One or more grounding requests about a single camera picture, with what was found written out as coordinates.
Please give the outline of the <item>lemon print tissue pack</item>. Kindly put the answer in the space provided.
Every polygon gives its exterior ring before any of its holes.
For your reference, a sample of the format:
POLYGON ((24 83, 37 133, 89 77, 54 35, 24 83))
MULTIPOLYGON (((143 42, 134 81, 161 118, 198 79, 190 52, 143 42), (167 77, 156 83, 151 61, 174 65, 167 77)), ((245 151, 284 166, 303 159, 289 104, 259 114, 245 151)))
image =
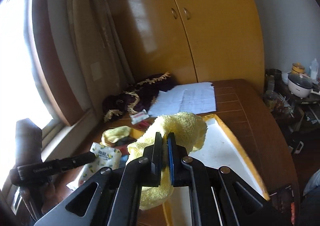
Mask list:
POLYGON ((110 167, 113 170, 119 167, 122 156, 120 150, 94 142, 91 145, 90 151, 95 154, 95 161, 86 164, 82 168, 75 180, 76 187, 81 186, 103 167, 110 167))

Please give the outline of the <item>yellow fluffy towel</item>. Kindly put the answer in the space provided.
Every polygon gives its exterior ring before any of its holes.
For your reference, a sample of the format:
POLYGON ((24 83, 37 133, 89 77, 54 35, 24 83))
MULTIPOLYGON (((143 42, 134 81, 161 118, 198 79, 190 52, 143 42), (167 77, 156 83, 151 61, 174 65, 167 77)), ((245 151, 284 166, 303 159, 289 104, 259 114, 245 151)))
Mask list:
MULTIPOLYGON (((202 117, 193 113, 180 112, 174 115, 162 115, 136 142, 127 146, 129 158, 127 162, 143 156, 144 148, 153 145, 156 133, 159 132, 163 143, 167 143, 168 134, 175 134, 176 143, 185 147, 187 153, 200 150, 205 141, 207 124, 202 117)), ((173 193, 168 164, 168 150, 163 150, 163 168, 161 184, 158 187, 142 187, 140 210, 149 210, 164 203, 173 193)))

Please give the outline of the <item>small white red packet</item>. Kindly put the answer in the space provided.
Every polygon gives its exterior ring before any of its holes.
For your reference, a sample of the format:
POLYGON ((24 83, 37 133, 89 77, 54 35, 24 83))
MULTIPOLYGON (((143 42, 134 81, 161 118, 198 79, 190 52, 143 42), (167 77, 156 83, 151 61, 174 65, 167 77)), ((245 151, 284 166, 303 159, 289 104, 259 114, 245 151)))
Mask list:
POLYGON ((136 125, 146 119, 148 119, 150 116, 148 115, 148 112, 143 109, 141 112, 137 112, 135 114, 130 114, 131 123, 133 125, 136 125))

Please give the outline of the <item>dark purple fringed cloth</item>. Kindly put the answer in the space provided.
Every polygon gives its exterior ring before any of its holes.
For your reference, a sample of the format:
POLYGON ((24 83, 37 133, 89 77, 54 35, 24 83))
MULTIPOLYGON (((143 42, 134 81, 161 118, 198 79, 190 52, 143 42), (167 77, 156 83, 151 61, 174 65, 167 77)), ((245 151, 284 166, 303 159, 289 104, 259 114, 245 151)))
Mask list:
POLYGON ((127 86, 118 95, 107 96, 102 102, 104 122, 116 121, 126 113, 134 115, 142 110, 148 111, 160 91, 167 92, 176 85, 176 79, 166 72, 127 86))

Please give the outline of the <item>white paper sheet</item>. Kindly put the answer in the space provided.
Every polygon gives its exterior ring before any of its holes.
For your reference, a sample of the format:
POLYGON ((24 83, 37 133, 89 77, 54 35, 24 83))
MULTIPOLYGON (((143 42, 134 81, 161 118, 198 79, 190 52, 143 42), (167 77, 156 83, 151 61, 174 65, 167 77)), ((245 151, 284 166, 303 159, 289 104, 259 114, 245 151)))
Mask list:
POLYGON ((204 114, 216 111, 215 91, 212 83, 192 83, 160 91, 148 110, 150 117, 172 115, 180 112, 204 114))

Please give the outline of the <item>beige curtain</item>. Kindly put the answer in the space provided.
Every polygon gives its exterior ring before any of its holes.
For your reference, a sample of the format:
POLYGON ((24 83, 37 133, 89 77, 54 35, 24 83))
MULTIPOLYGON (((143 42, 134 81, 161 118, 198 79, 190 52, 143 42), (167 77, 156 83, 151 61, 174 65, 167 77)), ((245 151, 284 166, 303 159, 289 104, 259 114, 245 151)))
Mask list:
POLYGON ((103 100, 133 83, 107 0, 66 0, 69 29, 89 97, 99 117, 109 120, 123 111, 103 110, 103 100))

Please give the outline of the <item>yellow wooden wardrobe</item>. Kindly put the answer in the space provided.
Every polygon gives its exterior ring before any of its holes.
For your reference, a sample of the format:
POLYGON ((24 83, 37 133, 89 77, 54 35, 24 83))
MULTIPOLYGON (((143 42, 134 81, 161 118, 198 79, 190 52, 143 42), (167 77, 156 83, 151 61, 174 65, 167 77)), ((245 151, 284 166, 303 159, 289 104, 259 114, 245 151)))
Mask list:
POLYGON ((254 0, 107 0, 135 80, 171 73, 180 84, 244 79, 264 86, 254 0))

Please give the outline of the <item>white rice cooker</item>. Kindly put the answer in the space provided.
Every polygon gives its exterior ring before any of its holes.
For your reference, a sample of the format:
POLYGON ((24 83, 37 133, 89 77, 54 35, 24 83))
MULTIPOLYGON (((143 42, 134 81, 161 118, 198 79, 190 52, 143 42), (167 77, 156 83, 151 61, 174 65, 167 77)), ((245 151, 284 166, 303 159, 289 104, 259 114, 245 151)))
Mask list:
POLYGON ((312 82, 303 75, 288 74, 288 87, 290 92, 303 99, 308 97, 312 91, 312 82))

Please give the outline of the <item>yellow ceramic jar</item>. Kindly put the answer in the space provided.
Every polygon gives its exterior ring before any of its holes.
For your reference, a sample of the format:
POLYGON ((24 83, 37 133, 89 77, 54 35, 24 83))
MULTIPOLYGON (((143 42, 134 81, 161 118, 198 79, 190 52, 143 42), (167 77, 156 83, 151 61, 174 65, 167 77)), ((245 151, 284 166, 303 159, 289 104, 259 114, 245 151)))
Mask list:
POLYGON ((293 63, 291 68, 292 74, 304 74, 305 73, 305 67, 301 65, 301 63, 293 63))

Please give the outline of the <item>clear plastic bottle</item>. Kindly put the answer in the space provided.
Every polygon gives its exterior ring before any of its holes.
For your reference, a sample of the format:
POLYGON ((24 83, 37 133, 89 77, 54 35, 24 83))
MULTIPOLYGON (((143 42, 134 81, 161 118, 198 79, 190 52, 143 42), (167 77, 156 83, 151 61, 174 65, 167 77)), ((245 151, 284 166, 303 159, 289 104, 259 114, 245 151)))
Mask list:
POLYGON ((317 59, 315 58, 310 64, 309 76, 312 80, 317 80, 318 73, 319 73, 319 63, 318 63, 317 59))

